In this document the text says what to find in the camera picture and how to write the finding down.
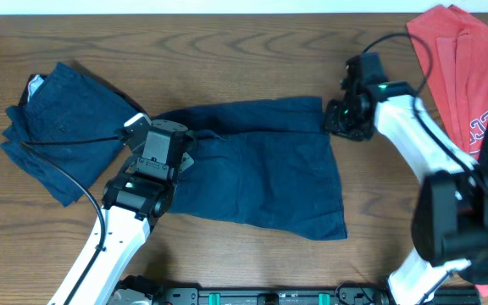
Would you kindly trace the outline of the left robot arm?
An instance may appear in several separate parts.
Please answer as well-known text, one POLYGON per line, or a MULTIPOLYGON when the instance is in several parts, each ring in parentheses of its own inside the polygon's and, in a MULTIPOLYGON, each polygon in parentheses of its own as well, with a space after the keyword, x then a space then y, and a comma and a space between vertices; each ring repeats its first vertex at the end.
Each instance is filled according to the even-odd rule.
POLYGON ((186 126, 137 114, 116 131, 130 149, 103 190, 101 216, 52 304, 107 304, 129 261, 169 210, 179 174, 193 161, 186 126))

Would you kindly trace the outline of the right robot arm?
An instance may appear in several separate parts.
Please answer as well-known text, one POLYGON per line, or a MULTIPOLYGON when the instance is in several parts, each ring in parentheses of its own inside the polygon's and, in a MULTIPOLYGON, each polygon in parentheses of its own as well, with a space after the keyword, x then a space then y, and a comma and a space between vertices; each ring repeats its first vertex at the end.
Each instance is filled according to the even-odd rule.
POLYGON ((426 304, 453 275, 488 284, 488 166, 458 148, 405 81, 347 77, 344 96, 325 111, 332 135, 385 136, 420 184, 411 226, 413 249, 387 280, 379 304, 426 304))

